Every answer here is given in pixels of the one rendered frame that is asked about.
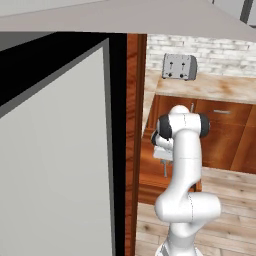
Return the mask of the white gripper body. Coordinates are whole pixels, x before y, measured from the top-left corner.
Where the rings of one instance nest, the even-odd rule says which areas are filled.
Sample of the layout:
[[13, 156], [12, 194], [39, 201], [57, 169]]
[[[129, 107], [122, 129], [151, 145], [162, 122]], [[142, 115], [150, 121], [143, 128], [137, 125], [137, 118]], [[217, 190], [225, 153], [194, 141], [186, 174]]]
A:
[[171, 150], [155, 146], [154, 152], [153, 152], [153, 157], [157, 158], [157, 159], [172, 161], [173, 160], [173, 152]]

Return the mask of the wooden drawer front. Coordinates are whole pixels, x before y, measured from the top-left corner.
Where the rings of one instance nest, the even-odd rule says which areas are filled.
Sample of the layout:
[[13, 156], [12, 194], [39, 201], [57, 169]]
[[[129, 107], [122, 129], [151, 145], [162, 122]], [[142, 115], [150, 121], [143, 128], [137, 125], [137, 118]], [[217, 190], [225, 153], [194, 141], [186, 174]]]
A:
[[[204, 113], [211, 122], [245, 125], [251, 108], [252, 106], [250, 104], [199, 99], [196, 103], [195, 111]], [[228, 110], [231, 111], [231, 114], [214, 113], [214, 109]]]

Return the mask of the wooden fridge side panel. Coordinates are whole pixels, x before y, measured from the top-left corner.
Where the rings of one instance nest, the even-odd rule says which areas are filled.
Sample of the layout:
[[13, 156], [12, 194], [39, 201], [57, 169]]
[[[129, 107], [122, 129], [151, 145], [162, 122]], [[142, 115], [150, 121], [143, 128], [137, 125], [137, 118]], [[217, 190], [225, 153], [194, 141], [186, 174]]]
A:
[[125, 256], [135, 256], [146, 34], [127, 35]]

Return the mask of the silver toaster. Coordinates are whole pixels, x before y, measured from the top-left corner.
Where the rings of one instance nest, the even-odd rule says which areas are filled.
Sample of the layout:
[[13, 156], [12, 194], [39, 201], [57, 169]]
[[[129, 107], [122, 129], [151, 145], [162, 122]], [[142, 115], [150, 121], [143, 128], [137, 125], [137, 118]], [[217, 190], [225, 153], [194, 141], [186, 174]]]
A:
[[166, 53], [163, 59], [162, 78], [194, 81], [197, 67], [197, 59], [193, 55]]

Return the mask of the grey and black fridge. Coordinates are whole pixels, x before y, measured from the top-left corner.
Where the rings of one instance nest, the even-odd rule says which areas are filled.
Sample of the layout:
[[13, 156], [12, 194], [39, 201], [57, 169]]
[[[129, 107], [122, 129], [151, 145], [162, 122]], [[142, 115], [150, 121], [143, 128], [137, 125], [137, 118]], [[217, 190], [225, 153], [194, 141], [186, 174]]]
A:
[[125, 256], [124, 33], [0, 51], [0, 256]]

